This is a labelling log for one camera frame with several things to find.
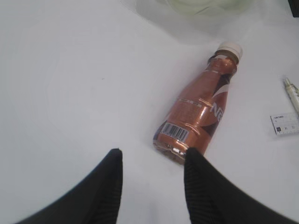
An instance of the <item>bottle base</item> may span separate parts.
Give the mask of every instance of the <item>bottle base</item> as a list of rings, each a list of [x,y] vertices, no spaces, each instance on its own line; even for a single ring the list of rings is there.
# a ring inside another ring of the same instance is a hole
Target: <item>bottle base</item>
[[[184,165],[185,163],[185,152],[167,144],[162,144],[161,142],[154,141],[155,148],[161,152],[163,155],[173,160],[176,163]]]

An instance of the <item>brown plastic bottle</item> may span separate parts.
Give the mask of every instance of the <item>brown plastic bottle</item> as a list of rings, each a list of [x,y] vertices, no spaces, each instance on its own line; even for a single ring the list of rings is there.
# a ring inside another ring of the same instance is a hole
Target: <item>brown plastic bottle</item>
[[[154,146],[183,164],[188,148],[204,154],[221,120],[231,77],[237,72],[242,48],[222,43],[207,68],[180,93],[154,136]]]

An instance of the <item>tube cap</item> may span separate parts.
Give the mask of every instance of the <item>tube cap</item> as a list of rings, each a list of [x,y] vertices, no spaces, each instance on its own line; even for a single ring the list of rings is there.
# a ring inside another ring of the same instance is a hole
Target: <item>tube cap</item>
[[[234,55],[236,55],[236,57],[238,58],[239,61],[243,55],[243,50],[242,50],[241,46],[234,42],[228,42],[228,41],[223,42],[222,44],[220,44],[220,46],[217,50],[228,50],[228,51],[232,52]]]

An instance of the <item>barcode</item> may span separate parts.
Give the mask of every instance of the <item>barcode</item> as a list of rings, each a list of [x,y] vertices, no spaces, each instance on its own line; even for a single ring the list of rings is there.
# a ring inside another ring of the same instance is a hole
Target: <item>barcode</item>
[[[179,126],[166,123],[161,131],[162,134],[166,134],[172,138],[175,138],[181,142],[184,142],[189,132]]]

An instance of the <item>white table surface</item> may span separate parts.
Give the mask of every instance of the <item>white table surface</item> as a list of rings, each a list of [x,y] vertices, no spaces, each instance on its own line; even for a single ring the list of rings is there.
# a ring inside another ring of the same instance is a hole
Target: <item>white table surface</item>
[[[156,152],[152,137],[225,39],[237,39],[244,56],[206,158],[299,221],[299,135],[277,138],[270,122],[293,111],[282,75],[299,86],[299,19],[287,0],[263,1],[237,37],[221,27],[173,33],[128,5],[0,1],[0,223],[57,200],[116,147],[124,154],[118,223],[189,223],[183,167]]]

